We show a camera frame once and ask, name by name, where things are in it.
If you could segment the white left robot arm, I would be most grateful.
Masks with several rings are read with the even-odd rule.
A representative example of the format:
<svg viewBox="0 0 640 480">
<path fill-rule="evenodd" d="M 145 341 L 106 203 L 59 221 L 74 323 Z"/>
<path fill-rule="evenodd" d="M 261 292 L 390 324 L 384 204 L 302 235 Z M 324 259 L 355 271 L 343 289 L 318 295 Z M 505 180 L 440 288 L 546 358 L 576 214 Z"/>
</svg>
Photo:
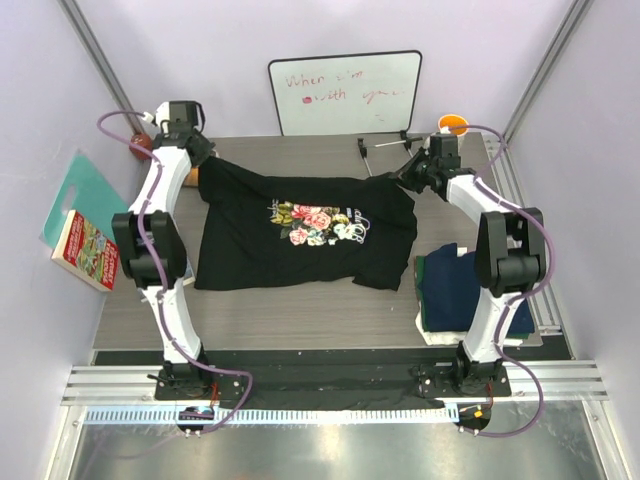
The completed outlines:
<svg viewBox="0 0 640 480">
<path fill-rule="evenodd" d="M 184 287 L 191 271 L 173 213 L 191 170 L 209 157 L 214 144 L 204 135 L 202 105 L 193 100 L 162 103 L 139 115 L 159 132 L 149 147 L 130 143 L 150 158 L 141 190 L 129 209 L 112 217 L 122 270 L 150 305 L 163 343 L 157 400 L 202 399 L 213 389 L 213 373 L 187 307 Z"/>
</svg>

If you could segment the white mug orange inside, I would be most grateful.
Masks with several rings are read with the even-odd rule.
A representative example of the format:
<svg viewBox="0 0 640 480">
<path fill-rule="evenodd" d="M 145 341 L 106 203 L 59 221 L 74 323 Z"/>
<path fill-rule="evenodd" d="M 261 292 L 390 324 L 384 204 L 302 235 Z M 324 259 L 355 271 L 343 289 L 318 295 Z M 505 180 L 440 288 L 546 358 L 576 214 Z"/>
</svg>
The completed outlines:
<svg viewBox="0 0 640 480">
<path fill-rule="evenodd" d="M 468 130 L 467 120 L 457 114 L 445 114 L 438 120 L 438 130 L 440 133 L 451 133 L 458 137 L 464 136 Z"/>
</svg>

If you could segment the black t shirt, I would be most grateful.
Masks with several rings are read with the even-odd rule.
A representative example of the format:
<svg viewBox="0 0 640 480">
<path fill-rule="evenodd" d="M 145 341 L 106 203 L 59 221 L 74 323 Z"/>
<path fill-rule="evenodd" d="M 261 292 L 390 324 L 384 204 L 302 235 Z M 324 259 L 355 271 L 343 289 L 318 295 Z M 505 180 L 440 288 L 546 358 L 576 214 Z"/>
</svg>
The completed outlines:
<svg viewBox="0 0 640 480">
<path fill-rule="evenodd" d="M 264 176 L 211 157 L 195 287 L 287 287 L 343 278 L 397 290 L 417 237 L 414 200 L 387 175 Z"/>
</svg>

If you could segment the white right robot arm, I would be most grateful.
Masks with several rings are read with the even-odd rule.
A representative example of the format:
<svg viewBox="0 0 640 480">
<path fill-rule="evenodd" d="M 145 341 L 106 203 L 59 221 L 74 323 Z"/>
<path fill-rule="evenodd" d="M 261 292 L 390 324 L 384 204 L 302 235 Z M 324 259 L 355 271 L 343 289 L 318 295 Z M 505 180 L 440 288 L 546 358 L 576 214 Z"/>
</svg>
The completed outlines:
<svg viewBox="0 0 640 480">
<path fill-rule="evenodd" d="M 507 382 L 503 348 L 509 326 L 547 274 L 541 212 L 504 199 L 473 169 L 462 167 L 456 132 L 443 127 L 431 134 L 392 176 L 410 191 L 431 189 L 478 228 L 474 272 L 480 292 L 474 317 L 450 368 L 420 368 L 426 398 L 447 393 L 480 397 Z"/>
</svg>

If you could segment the orange brown cover book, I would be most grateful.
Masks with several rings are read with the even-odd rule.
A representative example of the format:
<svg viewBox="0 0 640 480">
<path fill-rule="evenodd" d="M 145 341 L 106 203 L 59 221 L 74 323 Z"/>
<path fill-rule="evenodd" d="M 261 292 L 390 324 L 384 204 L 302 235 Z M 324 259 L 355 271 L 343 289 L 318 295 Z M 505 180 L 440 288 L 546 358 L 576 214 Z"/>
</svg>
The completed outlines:
<svg viewBox="0 0 640 480">
<path fill-rule="evenodd" d="M 199 169 L 192 168 L 183 181 L 185 188 L 197 188 L 199 185 Z"/>
</svg>

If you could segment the blue cover book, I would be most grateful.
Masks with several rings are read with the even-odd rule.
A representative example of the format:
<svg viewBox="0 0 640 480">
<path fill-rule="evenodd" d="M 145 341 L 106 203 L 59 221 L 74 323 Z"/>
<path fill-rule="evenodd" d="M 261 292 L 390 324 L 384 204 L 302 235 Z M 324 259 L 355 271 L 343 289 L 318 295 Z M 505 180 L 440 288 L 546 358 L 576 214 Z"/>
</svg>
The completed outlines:
<svg viewBox="0 0 640 480">
<path fill-rule="evenodd" d="M 187 261 L 185 273 L 183 276 L 183 285 L 191 285 L 195 282 L 195 272 L 190 261 Z"/>
</svg>

